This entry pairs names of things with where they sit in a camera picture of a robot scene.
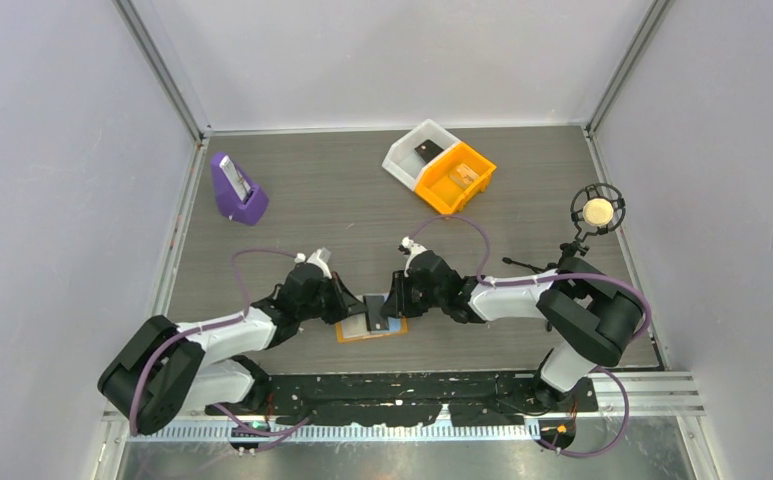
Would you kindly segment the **orange card holder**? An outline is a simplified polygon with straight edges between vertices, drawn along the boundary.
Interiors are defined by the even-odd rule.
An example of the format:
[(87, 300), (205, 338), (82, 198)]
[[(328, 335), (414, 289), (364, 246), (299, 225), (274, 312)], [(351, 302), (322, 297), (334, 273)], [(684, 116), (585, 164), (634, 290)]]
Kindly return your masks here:
[(339, 343), (390, 337), (407, 332), (408, 325), (404, 318), (379, 315), (372, 319), (367, 314), (355, 315), (336, 324), (336, 338)]

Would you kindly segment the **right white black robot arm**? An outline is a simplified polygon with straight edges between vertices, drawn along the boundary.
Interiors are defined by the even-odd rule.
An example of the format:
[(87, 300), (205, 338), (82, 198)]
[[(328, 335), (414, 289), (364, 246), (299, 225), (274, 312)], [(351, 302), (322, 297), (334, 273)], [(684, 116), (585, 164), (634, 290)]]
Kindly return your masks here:
[(563, 341), (533, 376), (531, 394), (558, 410), (580, 379), (597, 367), (615, 367), (650, 317), (642, 294), (570, 257), (522, 277), (462, 276), (431, 250), (414, 254), (394, 272), (381, 308), (386, 317), (417, 318), (438, 309), (461, 323), (542, 319)]

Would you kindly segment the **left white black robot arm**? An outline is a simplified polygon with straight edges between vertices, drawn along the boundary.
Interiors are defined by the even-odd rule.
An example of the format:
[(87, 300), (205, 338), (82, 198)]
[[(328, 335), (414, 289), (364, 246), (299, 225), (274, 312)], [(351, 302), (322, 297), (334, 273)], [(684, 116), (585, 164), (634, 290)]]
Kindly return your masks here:
[(305, 321), (335, 324), (366, 311), (337, 273), (304, 262), (239, 312), (192, 323), (148, 318), (104, 369), (97, 389), (134, 435), (154, 434), (181, 413), (213, 404), (255, 414), (267, 405), (270, 379), (247, 353), (282, 344)]

